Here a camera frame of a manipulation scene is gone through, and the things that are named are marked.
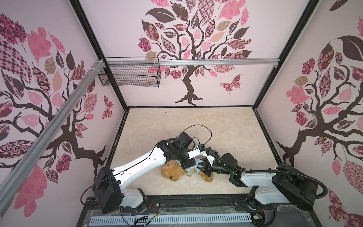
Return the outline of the brown teddy bear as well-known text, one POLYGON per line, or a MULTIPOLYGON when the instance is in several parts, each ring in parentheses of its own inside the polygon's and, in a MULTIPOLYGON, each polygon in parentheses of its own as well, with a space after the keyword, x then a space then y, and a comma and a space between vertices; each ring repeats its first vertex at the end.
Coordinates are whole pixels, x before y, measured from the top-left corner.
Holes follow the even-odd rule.
MULTIPOLYGON (((161 176, 163 178, 169 179, 170 181, 176 182, 181 177, 186 176, 187 171, 181 168, 181 165, 178 161, 172 160, 168 163, 162 165, 161 167, 161 176)), ((213 175, 208 177, 203 172, 199 172, 198 174, 203 178, 204 181, 211 183, 213 181, 213 175)))

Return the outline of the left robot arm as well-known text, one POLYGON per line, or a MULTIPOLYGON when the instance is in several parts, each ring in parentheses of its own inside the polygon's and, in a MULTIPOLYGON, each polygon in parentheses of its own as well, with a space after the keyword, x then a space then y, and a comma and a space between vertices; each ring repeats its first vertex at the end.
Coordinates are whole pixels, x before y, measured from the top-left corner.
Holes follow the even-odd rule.
POLYGON ((154 148, 140 158, 113 169, 101 168, 91 187, 98 207, 103 214, 110 213, 118 207, 131 207, 143 210, 148 198, 142 189, 129 189, 133 181, 158 166, 175 160, 182 169, 196 165, 194 159, 201 152, 203 145, 196 142, 187 133, 181 132, 176 138, 161 140, 154 148))

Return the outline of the light blue bear hoodie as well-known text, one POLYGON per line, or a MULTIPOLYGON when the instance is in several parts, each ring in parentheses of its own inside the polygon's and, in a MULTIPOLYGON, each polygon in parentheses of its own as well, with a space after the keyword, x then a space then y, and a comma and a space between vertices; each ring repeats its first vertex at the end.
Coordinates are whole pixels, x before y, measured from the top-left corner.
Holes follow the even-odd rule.
POLYGON ((192 176, 192 175, 198 175, 200 172, 200 169, 198 168, 199 164, 203 161, 201 159, 194 159, 195 165, 189 167, 186 169, 187 173, 186 176, 192 176))

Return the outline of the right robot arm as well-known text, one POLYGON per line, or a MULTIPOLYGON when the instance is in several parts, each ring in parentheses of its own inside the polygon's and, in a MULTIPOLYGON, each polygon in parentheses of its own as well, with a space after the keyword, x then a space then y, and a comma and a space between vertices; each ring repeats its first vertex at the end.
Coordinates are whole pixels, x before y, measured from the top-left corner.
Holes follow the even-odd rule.
POLYGON ((238 166, 237 160, 227 153, 219 157, 209 155, 198 164, 198 169, 208 177, 212 173, 229 176, 229 182, 236 187, 251 188, 247 203, 251 208, 272 203, 289 203, 303 211, 312 211, 318 195, 320 182, 294 167, 281 163, 276 169, 247 170, 238 166))

